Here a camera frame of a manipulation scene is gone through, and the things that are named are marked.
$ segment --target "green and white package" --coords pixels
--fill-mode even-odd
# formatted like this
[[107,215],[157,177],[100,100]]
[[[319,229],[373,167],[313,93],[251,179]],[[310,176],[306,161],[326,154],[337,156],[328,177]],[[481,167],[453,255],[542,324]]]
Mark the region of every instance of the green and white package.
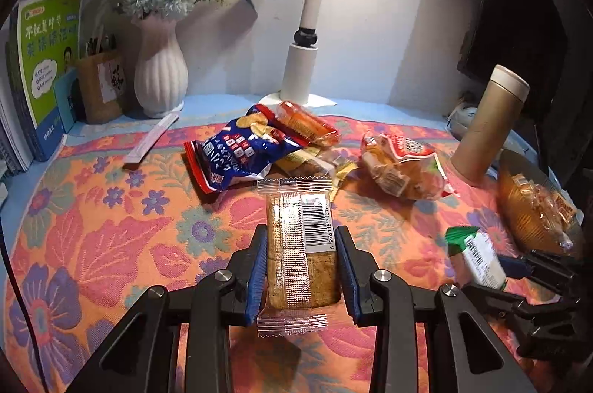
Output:
[[490,236],[475,226],[453,226],[447,229],[445,241],[451,256],[462,253],[474,281],[482,286],[504,289],[506,275]]

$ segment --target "stack of books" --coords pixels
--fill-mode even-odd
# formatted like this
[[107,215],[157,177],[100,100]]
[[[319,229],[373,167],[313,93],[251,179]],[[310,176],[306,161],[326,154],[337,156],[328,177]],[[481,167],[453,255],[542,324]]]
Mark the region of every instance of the stack of books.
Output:
[[27,171],[33,159],[48,160],[60,144],[64,128],[53,85],[78,58],[81,5],[19,0],[2,26],[0,156],[11,174]]

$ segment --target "metal screw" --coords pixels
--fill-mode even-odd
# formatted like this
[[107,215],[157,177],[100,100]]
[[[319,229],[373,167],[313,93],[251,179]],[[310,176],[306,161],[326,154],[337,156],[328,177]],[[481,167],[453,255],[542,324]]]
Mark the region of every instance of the metal screw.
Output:
[[455,296],[457,296],[457,293],[459,292],[459,288],[454,284],[444,284],[443,292],[447,296],[455,297]]
[[165,289],[162,286],[152,286],[150,288],[150,292],[156,294],[158,297],[161,297],[165,294]]
[[228,269],[220,269],[214,273],[214,277],[221,282],[229,281],[229,279],[232,278],[232,272]]
[[375,271],[373,276],[375,277],[375,279],[377,281],[381,281],[383,283],[385,283],[391,279],[391,273],[389,271],[387,271],[386,269],[379,269],[379,270]]

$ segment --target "gold thermos bottle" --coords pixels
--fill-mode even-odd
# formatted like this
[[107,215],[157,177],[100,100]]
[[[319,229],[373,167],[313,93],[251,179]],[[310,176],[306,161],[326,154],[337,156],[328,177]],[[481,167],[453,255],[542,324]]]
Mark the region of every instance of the gold thermos bottle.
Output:
[[451,165],[466,183],[477,186],[505,143],[521,113],[529,84],[513,71],[497,65],[492,71],[478,110]]

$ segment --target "black cable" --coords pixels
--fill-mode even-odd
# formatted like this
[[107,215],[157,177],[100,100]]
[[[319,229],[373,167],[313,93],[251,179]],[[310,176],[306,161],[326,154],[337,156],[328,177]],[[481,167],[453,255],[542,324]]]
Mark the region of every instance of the black cable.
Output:
[[2,261],[4,262],[4,266],[6,267],[6,272],[8,274],[10,284],[13,287],[14,295],[17,297],[17,302],[21,307],[21,311],[23,312],[23,316],[25,317],[25,322],[27,323],[27,329],[29,330],[29,335],[31,336],[33,353],[35,354],[35,362],[37,363],[37,369],[39,370],[39,378],[41,378],[43,391],[45,393],[49,393],[49,388],[47,387],[47,382],[45,381],[45,373],[43,371],[43,367],[41,364],[39,346],[37,345],[37,338],[35,337],[35,330],[33,329],[33,323],[31,323],[31,318],[29,318],[29,313],[27,312],[27,305],[25,304],[25,301],[21,294],[21,290],[19,289],[17,278],[14,276],[13,265],[10,264],[10,257],[8,256],[6,241],[4,239],[4,230],[2,229],[2,220],[0,220],[0,253],[2,253]]

